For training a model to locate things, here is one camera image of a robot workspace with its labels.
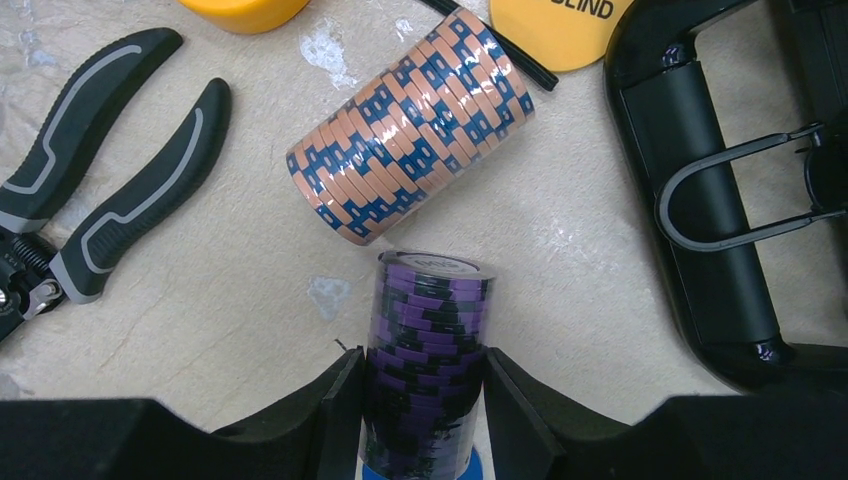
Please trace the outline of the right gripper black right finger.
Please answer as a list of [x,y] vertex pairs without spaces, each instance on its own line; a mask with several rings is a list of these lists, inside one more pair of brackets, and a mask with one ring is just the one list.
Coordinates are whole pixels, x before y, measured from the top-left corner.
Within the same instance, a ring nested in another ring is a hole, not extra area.
[[499,479],[844,479],[842,396],[689,395],[634,425],[485,351],[484,397]]

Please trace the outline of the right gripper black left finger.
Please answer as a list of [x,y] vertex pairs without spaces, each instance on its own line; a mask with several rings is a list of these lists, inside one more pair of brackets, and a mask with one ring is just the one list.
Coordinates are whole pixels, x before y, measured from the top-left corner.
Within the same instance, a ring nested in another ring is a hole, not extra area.
[[4,479],[352,479],[365,355],[213,432],[153,399],[1,404]]

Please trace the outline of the purple black poker chip roll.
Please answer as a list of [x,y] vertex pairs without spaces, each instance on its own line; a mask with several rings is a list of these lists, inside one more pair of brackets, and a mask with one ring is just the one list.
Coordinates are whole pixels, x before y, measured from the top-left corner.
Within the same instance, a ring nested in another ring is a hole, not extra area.
[[363,463],[384,479],[458,479],[473,453],[497,274],[421,251],[378,257]]

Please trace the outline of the orange blue poker chip roll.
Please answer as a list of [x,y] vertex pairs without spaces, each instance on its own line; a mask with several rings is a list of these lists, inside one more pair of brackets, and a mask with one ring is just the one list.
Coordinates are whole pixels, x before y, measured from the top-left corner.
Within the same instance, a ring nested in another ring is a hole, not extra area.
[[310,133],[285,163],[331,230],[367,245],[482,161],[535,114],[494,32],[454,8]]

